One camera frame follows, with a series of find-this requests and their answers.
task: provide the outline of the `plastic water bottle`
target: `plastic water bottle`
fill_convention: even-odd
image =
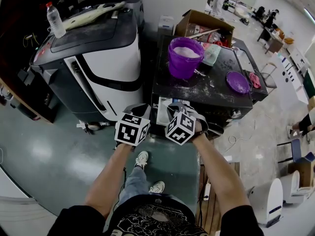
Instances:
[[[51,30],[55,34],[56,38],[61,38],[65,35],[65,29],[63,22],[61,21],[58,10],[53,6],[52,2],[46,4],[47,7],[47,19],[50,23]]]

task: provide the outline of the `cardboard box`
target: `cardboard box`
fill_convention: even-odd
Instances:
[[[290,163],[288,173],[295,171],[300,173],[300,187],[312,187],[314,178],[315,161],[312,163]]]
[[[315,107],[315,96],[309,99],[308,109],[311,111]]]
[[[196,10],[189,10],[183,15],[183,19],[175,28],[175,36],[186,37],[186,29],[189,23],[204,26],[210,29],[226,30],[227,34],[224,35],[228,42],[228,47],[232,47],[232,38],[234,27],[220,19],[207,15],[203,12]]]

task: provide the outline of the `shoe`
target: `shoe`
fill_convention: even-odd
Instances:
[[[136,166],[140,166],[144,170],[144,166],[147,164],[149,155],[146,151],[141,152],[138,157],[136,158]]]
[[[310,144],[310,143],[311,143],[311,139],[310,139],[309,134],[306,134],[306,141],[308,142],[308,144]]]
[[[292,126],[287,126],[287,127],[286,127],[286,132],[287,132],[287,137],[288,137],[289,139],[291,139],[292,132],[293,132]]]
[[[165,188],[165,183],[163,181],[156,182],[149,190],[152,193],[162,193]]]

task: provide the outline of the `blue chair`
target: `blue chair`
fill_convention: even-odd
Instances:
[[[315,155],[312,152],[308,153],[305,157],[302,157],[301,142],[299,139],[294,139],[293,141],[284,144],[278,144],[277,146],[285,144],[291,144],[292,157],[278,163],[283,163],[291,160],[293,160],[295,163],[311,163],[315,160]]]

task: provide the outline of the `floor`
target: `floor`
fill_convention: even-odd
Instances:
[[[2,166],[31,196],[52,213],[83,203],[85,195],[108,162],[115,146],[114,127],[88,135],[76,128],[78,120],[65,107],[54,124],[32,121],[0,105]],[[178,145],[147,138],[126,165],[127,175],[138,153],[149,153],[145,168],[149,186],[163,180],[165,192],[196,209],[199,158],[192,144]]]
[[[270,52],[264,54],[264,40],[257,42],[262,32],[261,24],[251,18],[250,24],[245,26],[228,11],[224,11],[223,16],[235,27],[233,36],[245,42],[261,70],[272,55]],[[285,50],[281,53],[288,56]],[[232,156],[233,161],[241,162],[241,179],[245,188],[250,189],[286,174],[288,163],[278,165],[277,162],[291,157],[290,146],[277,147],[277,144],[289,141],[286,125],[300,121],[307,113],[307,106],[303,104],[291,110],[281,109],[275,89],[262,102],[257,102],[240,122],[233,123],[224,135],[215,139],[215,146],[224,156]],[[301,143],[304,155],[315,151],[313,141],[308,144],[301,138]]]
[[[228,23],[235,26],[234,37],[242,39],[262,69],[271,54],[264,54],[257,42],[262,27],[251,20],[245,26],[230,12],[224,12]],[[277,90],[255,104],[240,122],[228,127],[216,148],[232,161],[241,162],[241,179],[246,189],[280,176],[287,163],[278,160],[290,157],[285,126],[299,121],[307,113],[306,106],[282,110]],[[87,135],[76,128],[76,117],[62,107],[54,124],[32,121],[10,106],[0,106],[0,148],[2,166],[10,176],[41,205],[58,215],[62,208],[79,205],[113,153],[114,128],[106,127]],[[147,138],[131,155],[127,174],[133,168],[137,152],[150,153],[146,173],[149,184],[165,181],[165,192],[183,200],[195,210],[199,180],[199,159],[192,144],[182,147],[157,138]],[[302,140],[302,151],[314,151],[314,143]]]

